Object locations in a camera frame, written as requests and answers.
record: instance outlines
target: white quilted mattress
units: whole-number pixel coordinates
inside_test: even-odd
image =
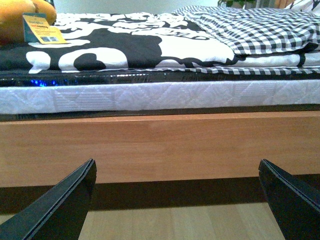
[[[320,79],[0,87],[0,114],[320,104]]]

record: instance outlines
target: yellow plush toy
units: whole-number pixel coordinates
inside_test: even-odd
[[[45,13],[52,25],[55,8],[45,0],[0,0],[0,46],[24,41],[23,13]]]

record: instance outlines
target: bed base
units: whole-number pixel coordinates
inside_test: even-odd
[[[320,111],[0,122],[0,187],[55,185],[93,158],[97,183],[257,177],[261,159],[320,174]]]

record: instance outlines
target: tag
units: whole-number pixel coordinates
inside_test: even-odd
[[[23,13],[24,41],[27,43],[66,44],[60,30],[50,26],[45,13]]]

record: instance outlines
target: pillow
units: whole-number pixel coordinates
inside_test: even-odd
[[[288,9],[187,6],[174,13],[195,22],[236,55],[261,55],[320,45],[320,16]]]
[[[320,0],[295,0],[285,9],[308,12],[320,16]]]

